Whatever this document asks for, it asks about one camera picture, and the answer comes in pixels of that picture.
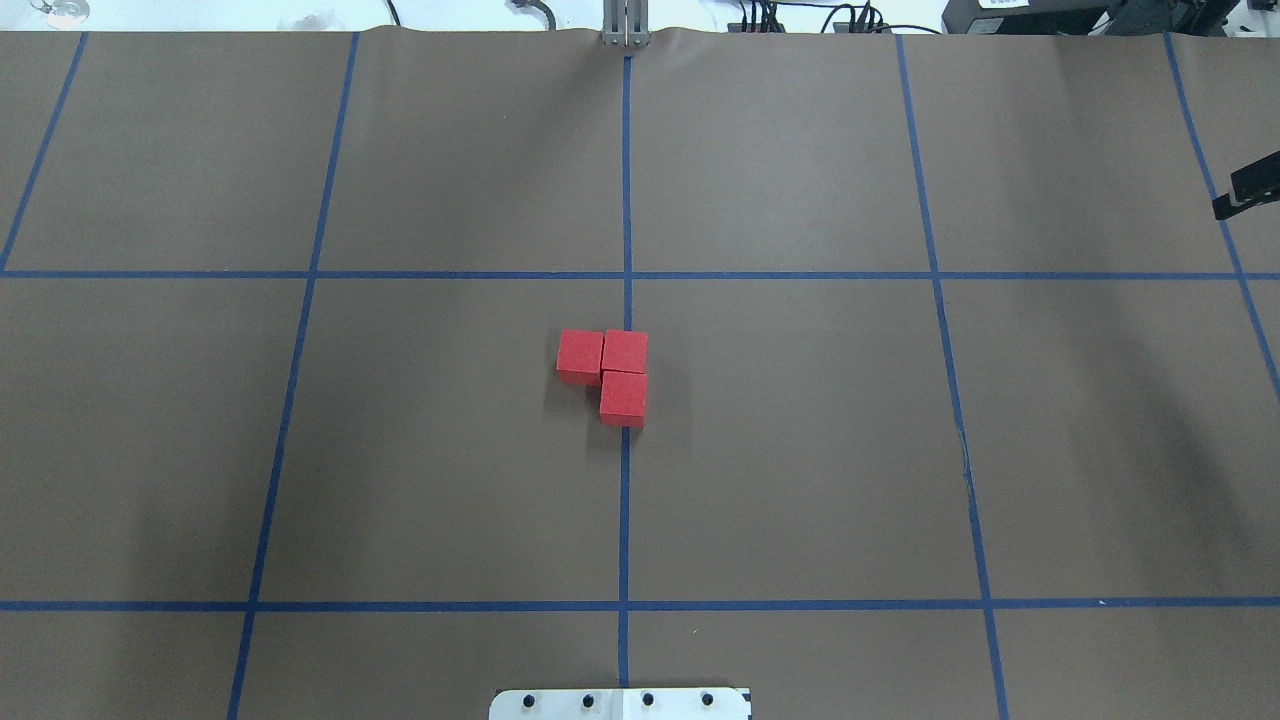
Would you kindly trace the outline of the red block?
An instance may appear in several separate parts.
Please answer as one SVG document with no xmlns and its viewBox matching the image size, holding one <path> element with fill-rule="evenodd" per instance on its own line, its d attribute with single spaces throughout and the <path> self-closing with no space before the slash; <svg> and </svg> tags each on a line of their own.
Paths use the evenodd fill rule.
<svg viewBox="0 0 1280 720">
<path fill-rule="evenodd" d="M 556 375 L 567 386 L 600 387 L 605 333 L 563 329 L 556 355 Z"/>
<path fill-rule="evenodd" d="M 608 427 L 644 428 L 649 378 L 646 374 L 603 372 L 599 418 Z"/>
<path fill-rule="evenodd" d="M 645 374 L 649 334 L 640 331 L 609 328 L 604 333 L 602 370 Z"/>
</svg>

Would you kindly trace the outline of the brown paper table mat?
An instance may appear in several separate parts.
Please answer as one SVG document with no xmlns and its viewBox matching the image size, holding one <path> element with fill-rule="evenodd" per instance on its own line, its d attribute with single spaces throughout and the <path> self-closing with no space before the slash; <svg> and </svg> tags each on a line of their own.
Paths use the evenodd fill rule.
<svg viewBox="0 0 1280 720">
<path fill-rule="evenodd" d="M 3 716 L 1275 719 L 1274 38 L 3 35 Z"/>
</svg>

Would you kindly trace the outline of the white pedestal column base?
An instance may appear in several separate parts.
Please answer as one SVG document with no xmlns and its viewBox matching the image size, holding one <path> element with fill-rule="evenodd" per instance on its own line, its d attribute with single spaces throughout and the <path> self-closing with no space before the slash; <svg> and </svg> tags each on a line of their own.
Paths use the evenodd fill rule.
<svg viewBox="0 0 1280 720">
<path fill-rule="evenodd" d="M 750 691 L 732 687 L 509 689 L 489 719 L 751 719 Z"/>
</svg>

